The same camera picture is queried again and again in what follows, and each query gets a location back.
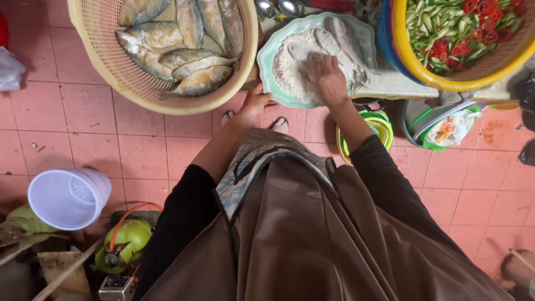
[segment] flour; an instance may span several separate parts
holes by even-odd
[[[277,49],[273,59],[273,75],[279,88],[284,93],[296,97],[300,102],[312,105],[323,104],[315,88],[313,60],[322,59],[324,55],[340,57],[340,54],[331,54],[329,49],[324,49],[318,44],[317,31],[321,31],[322,34],[325,32],[324,29],[306,28],[289,35]],[[293,53],[294,58],[288,47],[295,49],[296,46],[299,46],[299,53]],[[355,81],[352,67],[340,64],[340,69],[349,83]]]

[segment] metal spoon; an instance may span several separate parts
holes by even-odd
[[[277,15],[275,6],[270,0],[255,0],[255,7],[258,14],[264,18],[273,18]]]
[[[279,9],[287,17],[297,17],[301,13],[295,0],[279,0]]]

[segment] green plate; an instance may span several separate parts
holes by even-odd
[[[283,40],[287,36],[297,33],[305,28],[324,28],[324,20],[326,17],[339,18],[340,20],[344,21],[346,25],[349,25],[353,28],[352,31],[349,31],[354,33],[360,44],[368,43],[371,45],[371,50],[364,51],[363,49],[362,54],[369,69],[377,69],[375,33],[370,25],[359,21],[357,18],[351,15],[337,14],[332,12],[312,14],[305,18],[298,18],[292,20],[290,23],[288,23],[288,25],[274,32],[264,47],[258,51],[256,57],[258,67],[260,68],[260,78],[264,83],[264,92],[273,93],[273,99],[275,101],[292,108],[313,109],[315,107],[323,106],[321,104],[305,104],[299,101],[296,97],[284,93],[277,85],[277,82],[273,76],[273,59],[277,49],[279,49]]]

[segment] beige plastic basket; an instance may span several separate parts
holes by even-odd
[[[169,94],[177,84],[157,79],[139,68],[119,45],[116,31],[124,0],[68,0],[71,22],[82,38],[89,59],[99,74],[127,99],[151,111],[170,115],[192,115],[210,111],[228,101],[249,76],[258,47],[256,10],[252,1],[236,0],[243,21],[243,55],[232,77],[216,91],[198,97]],[[176,21],[174,0],[154,20]],[[160,49],[160,52],[185,48]],[[221,54],[222,50],[205,34],[203,48]]]

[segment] hand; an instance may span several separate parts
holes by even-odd
[[[351,102],[347,96],[346,77],[338,67],[335,56],[324,56],[323,61],[314,63],[316,84],[323,103],[331,109],[339,104]]]
[[[271,100],[273,94],[262,93],[263,88],[264,85],[260,83],[247,93],[243,106],[234,117],[236,120],[240,121],[242,125],[246,127],[257,125],[260,122],[260,116],[262,116],[262,114],[271,111],[278,106],[278,103]]]

